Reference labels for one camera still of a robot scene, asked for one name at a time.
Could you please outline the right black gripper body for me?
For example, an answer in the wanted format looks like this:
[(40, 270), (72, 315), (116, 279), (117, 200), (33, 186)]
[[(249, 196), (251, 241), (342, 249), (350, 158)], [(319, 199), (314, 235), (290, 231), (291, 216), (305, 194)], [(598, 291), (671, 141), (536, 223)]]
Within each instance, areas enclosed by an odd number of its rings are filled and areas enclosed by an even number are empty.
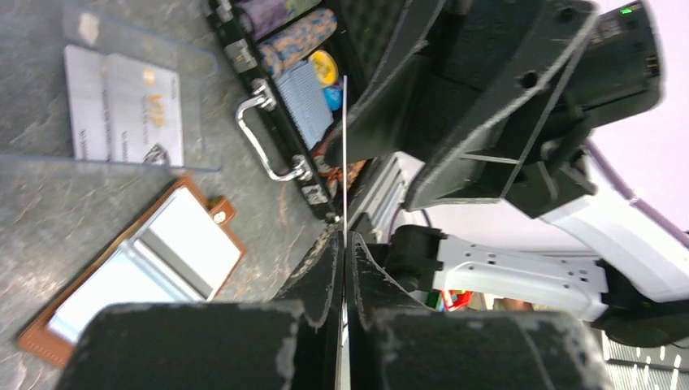
[(419, 86), (405, 208), (506, 200), (537, 218), (595, 194), (575, 166), (586, 139), (653, 108), (661, 79), (647, 1), (474, 2)]

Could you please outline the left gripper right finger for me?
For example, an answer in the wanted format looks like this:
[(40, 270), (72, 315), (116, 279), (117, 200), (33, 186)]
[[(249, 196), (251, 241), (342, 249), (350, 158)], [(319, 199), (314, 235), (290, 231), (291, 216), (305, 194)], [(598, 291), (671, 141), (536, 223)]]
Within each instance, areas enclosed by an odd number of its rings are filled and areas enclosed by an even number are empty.
[(349, 233), (344, 252), (355, 389), (610, 389), (596, 339), (562, 312), (441, 313), (414, 300)]

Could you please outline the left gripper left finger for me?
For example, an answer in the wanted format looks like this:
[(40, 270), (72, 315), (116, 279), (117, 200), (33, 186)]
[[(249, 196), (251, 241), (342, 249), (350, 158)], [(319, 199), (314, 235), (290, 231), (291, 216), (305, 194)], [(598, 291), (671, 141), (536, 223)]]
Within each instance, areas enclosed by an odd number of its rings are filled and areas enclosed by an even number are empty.
[(336, 389), (342, 232), (263, 302), (118, 304), (86, 327), (59, 389)]

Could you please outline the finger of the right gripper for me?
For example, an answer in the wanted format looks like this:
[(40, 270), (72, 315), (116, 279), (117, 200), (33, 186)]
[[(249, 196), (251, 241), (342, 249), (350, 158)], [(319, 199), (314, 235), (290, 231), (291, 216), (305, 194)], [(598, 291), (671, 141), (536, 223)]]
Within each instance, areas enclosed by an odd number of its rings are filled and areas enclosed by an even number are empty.
[[(412, 92), (422, 72), (427, 34), (444, 8), (442, 1), (339, 1), (344, 43), (353, 57), (355, 102), (348, 108), (348, 163), (401, 149)], [(325, 162), (342, 166), (338, 121)]]

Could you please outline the white VIP credit card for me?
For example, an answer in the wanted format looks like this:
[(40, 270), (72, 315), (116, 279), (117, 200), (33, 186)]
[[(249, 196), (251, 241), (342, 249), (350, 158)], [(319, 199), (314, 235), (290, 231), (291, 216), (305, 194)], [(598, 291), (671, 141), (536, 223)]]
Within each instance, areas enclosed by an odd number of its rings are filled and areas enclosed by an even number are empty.
[[(343, 206), (343, 236), (344, 248), (348, 248), (348, 230), (349, 230), (349, 199), (348, 199), (348, 155), (347, 155), (347, 119), (349, 107), (349, 78), (343, 76), (343, 106), (342, 106), (342, 132), (341, 132), (341, 146), (342, 146), (342, 206)], [(350, 383), (350, 369), (349, 369), (349, 319), (346, 296), (342, 300), (341, 313), (341, 347), (340, 347), (340, 389), (349, 390)]]

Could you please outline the brown leather card holder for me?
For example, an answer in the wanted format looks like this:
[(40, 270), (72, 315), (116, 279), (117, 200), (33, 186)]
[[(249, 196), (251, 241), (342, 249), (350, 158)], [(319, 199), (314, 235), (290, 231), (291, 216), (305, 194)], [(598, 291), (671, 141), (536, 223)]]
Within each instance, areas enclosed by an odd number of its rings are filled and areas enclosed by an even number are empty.
[(182, 176), (34, 316), (17, 335), (15, 342), (18, 348), (51, 366), (63, 368), (89, 322), (108, 306), (203, 301), (183, 294), (132, 246), (134, 233), (173, 189), (184, 186), (191, 189), (216, 223), (239, 241), (228, 226), (236, 215), (230, 201), (223, 196), (205, 197), (190, 178)]

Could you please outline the white card with magnetic stripe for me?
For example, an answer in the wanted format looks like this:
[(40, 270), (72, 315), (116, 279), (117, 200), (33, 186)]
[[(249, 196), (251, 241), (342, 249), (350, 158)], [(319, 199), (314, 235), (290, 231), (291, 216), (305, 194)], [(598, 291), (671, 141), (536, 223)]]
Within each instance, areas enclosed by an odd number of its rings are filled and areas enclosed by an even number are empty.
[(151, 261), (193, 300), (212, 301), (245, 254), (187, 186), (173, 189), (132, 237)]

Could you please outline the clear plastic card sleeve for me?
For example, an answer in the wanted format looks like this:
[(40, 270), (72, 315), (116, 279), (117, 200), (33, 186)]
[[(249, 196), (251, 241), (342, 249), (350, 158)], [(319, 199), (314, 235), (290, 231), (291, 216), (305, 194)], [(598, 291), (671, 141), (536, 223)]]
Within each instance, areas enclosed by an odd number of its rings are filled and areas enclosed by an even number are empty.
[(216, 172), (206, 50), (145, 27), (160, 1), (1, 4), (1, 172)]

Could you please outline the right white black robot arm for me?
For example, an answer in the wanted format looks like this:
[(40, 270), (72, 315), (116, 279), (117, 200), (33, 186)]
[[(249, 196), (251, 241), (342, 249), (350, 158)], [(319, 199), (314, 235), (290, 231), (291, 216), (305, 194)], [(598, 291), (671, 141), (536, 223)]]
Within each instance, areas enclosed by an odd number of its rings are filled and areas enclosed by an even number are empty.
[(502, 251), (437, 229), (394, 233), (386, 272), (559, 310), (623, 345), (688, 338), (688, 235), (637, 198), (590, 141), (661, 98), (648, 4), (343, 1), (353, 106), (331, 167), (395, 152), (422, 162), (407, 211), (504, 201), (584, 244), (583, 260)]

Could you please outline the blue patterned card deck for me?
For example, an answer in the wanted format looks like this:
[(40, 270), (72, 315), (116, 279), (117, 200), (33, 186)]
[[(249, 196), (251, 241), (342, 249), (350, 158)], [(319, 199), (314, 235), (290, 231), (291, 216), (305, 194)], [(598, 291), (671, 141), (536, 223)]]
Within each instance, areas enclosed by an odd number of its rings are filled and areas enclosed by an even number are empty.
[(314, 66), (301, 60), (286, 70), (276, 81), (279, 93), (308, 150), (312, 150), (333, 124)]

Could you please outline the white VIP card in sleeve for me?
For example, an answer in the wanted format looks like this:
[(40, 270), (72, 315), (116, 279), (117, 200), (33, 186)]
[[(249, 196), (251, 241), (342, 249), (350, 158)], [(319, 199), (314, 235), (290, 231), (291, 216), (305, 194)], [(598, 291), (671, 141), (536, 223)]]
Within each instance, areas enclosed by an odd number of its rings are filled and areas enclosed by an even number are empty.
[(184, 165), (178, 72), (78, 45), (63, 59), (75, 159)]

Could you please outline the yellow round chip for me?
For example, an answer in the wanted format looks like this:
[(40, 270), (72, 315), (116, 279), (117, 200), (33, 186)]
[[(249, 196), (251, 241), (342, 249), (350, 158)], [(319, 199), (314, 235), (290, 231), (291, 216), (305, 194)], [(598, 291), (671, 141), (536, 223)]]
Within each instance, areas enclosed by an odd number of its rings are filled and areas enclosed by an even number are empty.
[(315, 74), (322, 88), (334, 85), (339, 80), (339, 69), (335, 59), (326, 50), (316, 50), (309, 56)]

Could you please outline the brown poker chip roll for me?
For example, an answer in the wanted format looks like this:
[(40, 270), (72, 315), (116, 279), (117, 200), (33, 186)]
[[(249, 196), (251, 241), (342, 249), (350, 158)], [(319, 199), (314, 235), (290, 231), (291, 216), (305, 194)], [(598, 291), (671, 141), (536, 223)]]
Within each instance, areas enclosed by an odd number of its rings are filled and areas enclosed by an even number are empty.
[(324, 159), (327, 146), (333, 137), (334, 136), (332, 134), (327, 135), (312, 151), (312, 157), (314, 158), (316, 167), (318, 168), (318, 174), (324, 178), (330, 195), (335, 198), (338, 192), (341, 190), (343, 183), (346, 183), (347, 189), (351, 189), (353, 187), (353, 184), (359, 177), (367, 161), (364, 160), (350, 163), (347, 168), (347, 180), (344, 180), (342, 170), (339, 167), (332, 167), (326, 163)]

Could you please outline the black poker chip case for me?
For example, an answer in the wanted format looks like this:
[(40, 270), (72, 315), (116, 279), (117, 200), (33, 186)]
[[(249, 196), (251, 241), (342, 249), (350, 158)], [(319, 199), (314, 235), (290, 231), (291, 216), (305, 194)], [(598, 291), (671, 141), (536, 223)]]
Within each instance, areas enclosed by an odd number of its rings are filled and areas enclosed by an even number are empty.
[(293, 181), (318, 219), (342, 212), (340, 132), (380, 115), (392, 79), (437, 15), (432, 1), (204, 1), (248, 97), (236, 123), (266, 173)]

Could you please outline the purple poker chip roll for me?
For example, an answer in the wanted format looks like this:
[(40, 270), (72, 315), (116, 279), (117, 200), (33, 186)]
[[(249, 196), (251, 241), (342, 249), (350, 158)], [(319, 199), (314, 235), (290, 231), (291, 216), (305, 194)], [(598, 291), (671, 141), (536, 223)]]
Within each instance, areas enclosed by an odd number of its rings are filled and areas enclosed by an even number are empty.
[(257, 40), (304, 15), (319, 3), (319, 0), (250, 0), (238, 1), (235, 9), (242, 26)]

